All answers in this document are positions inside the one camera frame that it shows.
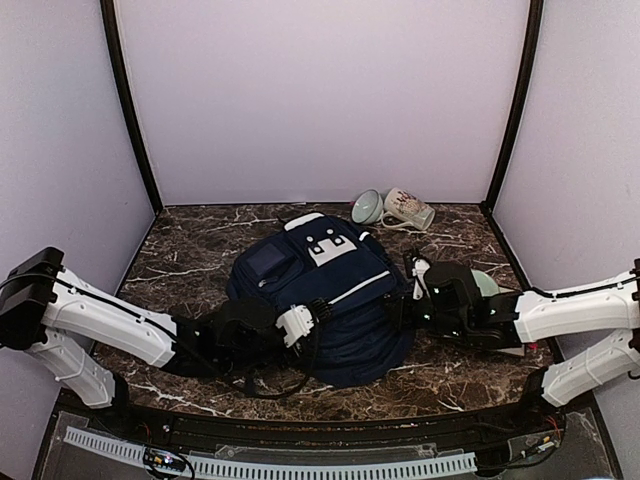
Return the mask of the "navy blue student backpack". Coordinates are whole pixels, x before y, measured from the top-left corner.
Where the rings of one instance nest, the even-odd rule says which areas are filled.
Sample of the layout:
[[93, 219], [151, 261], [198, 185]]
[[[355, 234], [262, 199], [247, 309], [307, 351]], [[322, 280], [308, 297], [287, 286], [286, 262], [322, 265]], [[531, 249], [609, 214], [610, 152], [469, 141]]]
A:
[[367, 385], [399, 366], [415, 335], [389, 307], [408, 289], [403, 274], [370, 233], [344, 219], [311, 212], [286, 222], [233, 263], [230, 299], [260, 298], [279, 313], [322, 300], [319, 345], [301, 362], [336, 388]]

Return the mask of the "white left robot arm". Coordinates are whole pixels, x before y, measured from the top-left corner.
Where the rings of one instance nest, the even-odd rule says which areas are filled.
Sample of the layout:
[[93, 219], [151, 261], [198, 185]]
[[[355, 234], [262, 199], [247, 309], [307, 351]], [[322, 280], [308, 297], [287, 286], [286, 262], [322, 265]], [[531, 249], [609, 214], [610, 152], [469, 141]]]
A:
[[137, 307], [81, 280], [64, 254], [46, 247], [1, 283], [1, 344], [41, 362], [120, 436], [141, 427], [121, 375], [97, 363], [74, 339], [82, 335], [163, 372], [219, 379], [256, 398], [252, 370], [303, 357], [310, 374], [320, 328], [332, 316], [321, 299], [277, 312], [259, 298], [226, 301], [210, 315], [187, 319]]

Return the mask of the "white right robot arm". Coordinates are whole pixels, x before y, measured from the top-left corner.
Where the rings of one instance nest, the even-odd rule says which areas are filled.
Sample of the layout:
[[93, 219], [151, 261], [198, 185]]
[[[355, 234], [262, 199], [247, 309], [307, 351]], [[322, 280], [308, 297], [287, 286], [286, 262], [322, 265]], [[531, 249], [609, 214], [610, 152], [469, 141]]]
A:
[[510, 424], [534, 432], [576, 397], [621, 376], [639, 373], [639, 269], [578, 287], [523, 291], [501, 287], [488, 274], [455, 262], [431, 262], [411, 252], [412, 281], [385, 305], [399, 329], [482, 350], [500, 351], [539, 340], [592, 331], [608, 336], [557, 364], [529, 374]]

